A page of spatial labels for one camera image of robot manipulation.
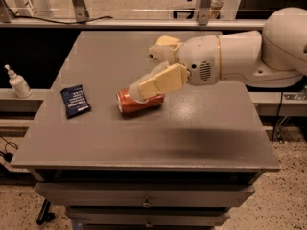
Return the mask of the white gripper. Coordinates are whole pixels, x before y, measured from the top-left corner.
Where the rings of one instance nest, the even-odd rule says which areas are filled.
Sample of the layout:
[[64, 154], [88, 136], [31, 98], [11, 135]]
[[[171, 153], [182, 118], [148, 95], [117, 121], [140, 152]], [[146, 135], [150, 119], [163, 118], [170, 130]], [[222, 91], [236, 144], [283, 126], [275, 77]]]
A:
[[218, 82], [221, 50], [215, 35], [193, 37], [183, 44], [179, 38], [163, 35], [154, 46], [158, 48], [154, 58], [162, 63], [129, 86], [132, 99], [143, 101], [176, 91], [186, 82], [194, 86]]

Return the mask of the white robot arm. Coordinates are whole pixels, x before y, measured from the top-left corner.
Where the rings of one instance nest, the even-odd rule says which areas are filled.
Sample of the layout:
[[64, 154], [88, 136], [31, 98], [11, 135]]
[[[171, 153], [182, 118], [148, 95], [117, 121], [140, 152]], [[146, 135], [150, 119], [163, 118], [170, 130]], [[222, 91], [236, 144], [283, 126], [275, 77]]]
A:
[[284, 8], [263, 29], [237, 34], [192, 37], [164, 35], [149, 49], [160, 61], [129, 87], [130, 97], [145, 100], [179, 90], [183, 84], [213, 85], [239, 81], [245, 85], [282, 88], [307, 75], [307, 11]]

